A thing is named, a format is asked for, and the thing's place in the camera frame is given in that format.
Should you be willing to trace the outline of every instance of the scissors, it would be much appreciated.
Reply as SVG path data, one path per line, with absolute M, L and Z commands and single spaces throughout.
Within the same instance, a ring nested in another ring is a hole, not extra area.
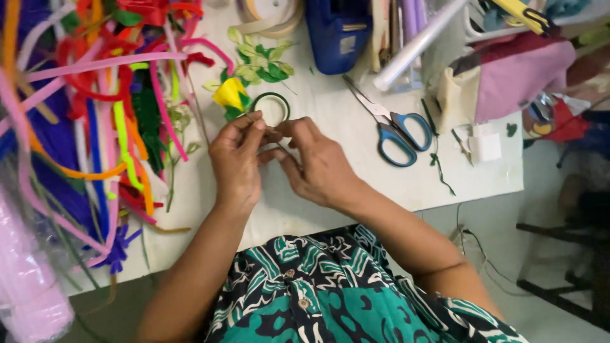
M 377 128 L 379 129 L 378 150 L 380 155 L 386 159 L 387 162 L 397 167 L 408 167 L 417 161 L 417 153 L 415 150 L 428 150 L 430 144 L 432 144 L 432 129 L 430 129 L 430 125 L 421 115 L 416 113 L 401 115 L 391 112 L 364 95 L 364 93 L 362 93 L 360 88 L 355 85 L 354 81 L 349 76 L 344 74 L 343 80 L 345 80 L 345 83 L 347 83 L 347 86 L 350 88 L 351 92 L 354 93 L 356 98 L 362 103 L 362 105 L 364 105 L 364 107 L 366 107 L 373 118 L 375 118 L 377 121 Z M 415 120 L 422 127 L 426 136 L 426 142 L 424 145 L 420 145 L 417 141 L 415 141 L 409 130 L 407 130 L 407 127 L 405 127 L 404 121 L 409 118 Z M 383 143 L 386 140 L 396 143 L 409 158 L 408 162 L 399 163 L 388 156 L 383 148 Z

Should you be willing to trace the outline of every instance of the purple pipe cleaner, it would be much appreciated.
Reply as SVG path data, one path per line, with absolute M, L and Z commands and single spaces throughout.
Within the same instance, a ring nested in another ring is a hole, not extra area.
M 127 224 L 123 226 L 119 226 L 117 228 L 117 236 L 115 237 L 114 244 L 112 245 L 112 249 L 103 262 L 96 264 L 93 268 L 99 268 L 104 265 L 110 266 L 110 274 L 116 274 L 123 271 L 122 261 L 127 260 L 127 254 L 125 250 L 129 246 L 129 244 L 136 239 L 139 235 L 142 234 L 142 227 L 136 232 L 134 232 L 131 236 L 126 238 L 127 231 L 129 230 L 129 226 Z

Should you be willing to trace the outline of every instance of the white charger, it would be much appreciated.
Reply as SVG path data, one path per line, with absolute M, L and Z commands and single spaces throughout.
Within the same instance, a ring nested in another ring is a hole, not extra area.
M 494 161 L 502 157 L 500 133 L 493 131 L 492 123 L 474 125 L 468 145 L 473 163 Z

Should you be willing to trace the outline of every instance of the person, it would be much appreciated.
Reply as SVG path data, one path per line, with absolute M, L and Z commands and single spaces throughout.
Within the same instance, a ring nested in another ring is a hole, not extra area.
M 250 117 L 209 147 L 215 205 L 164 275 L 139 342 L 526 342 L 457 248 L 358 178 L 310 118 L 270 128 L 260 112 Z M 280 148 L 257 153 L 282 137 L 302 165 Z M 259 166 L 272 160 L 298 196 L 361 224 L 236 253 L 259 201 Z M 393 276 L 386 251 L 413 282 Z

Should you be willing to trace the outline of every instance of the yellow flower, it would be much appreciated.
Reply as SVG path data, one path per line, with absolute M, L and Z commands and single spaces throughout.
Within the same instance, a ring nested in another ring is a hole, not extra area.
M 226 107 L 232 106 L 243 112 L 245 112 L 249 106 L 248 102 L 242 101 L 243 98 L 248 98 L 246 90 L 243 88 L 243 84 L 239 78 L 229 78 L 220 85 L 220 87 L 214 92 L 212 98 L 219 105 Z

